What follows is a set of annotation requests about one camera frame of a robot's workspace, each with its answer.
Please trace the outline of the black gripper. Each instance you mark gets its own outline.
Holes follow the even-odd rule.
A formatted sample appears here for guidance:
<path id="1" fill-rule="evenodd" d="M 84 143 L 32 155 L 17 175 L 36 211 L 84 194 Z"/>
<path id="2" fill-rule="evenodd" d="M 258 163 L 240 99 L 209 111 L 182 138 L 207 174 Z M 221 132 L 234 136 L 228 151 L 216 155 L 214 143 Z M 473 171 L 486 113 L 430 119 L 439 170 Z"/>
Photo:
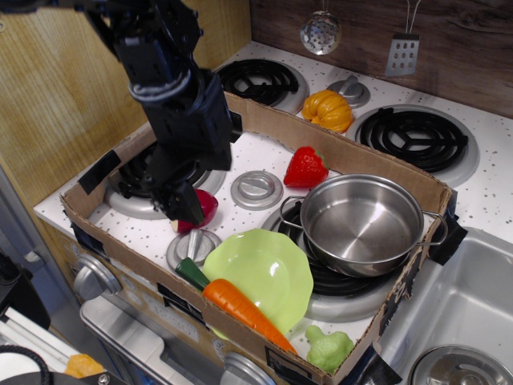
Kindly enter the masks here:
<path id="1" fill-rule="evenodd" d="M 170 220 L 199 225 L 204 212 L 189 173 L 232 165 L 233 123 L 220 79 L 198 67 L 142 67 L 138 101 L 157 142 L 143 185 Z"/>

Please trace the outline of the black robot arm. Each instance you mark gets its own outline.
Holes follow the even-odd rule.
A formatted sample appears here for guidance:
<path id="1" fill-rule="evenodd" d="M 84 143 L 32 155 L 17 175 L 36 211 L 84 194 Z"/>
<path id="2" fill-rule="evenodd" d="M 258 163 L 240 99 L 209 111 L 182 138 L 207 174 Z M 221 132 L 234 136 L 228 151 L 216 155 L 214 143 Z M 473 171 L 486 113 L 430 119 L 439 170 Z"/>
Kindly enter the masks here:
<path id="1" fill-rule="evenodd" d="M 123 64 L 129 92 L 156 136 L 142 185 L 171 220 L 198 225 L 205 215 L 189 180 L 199 168 L 227 171 L 234 129 L 220 78 L 193 51 L 203 34 L 181 1 L 3 1 L 3 13 L 41 7 L 82 12 Z"/>

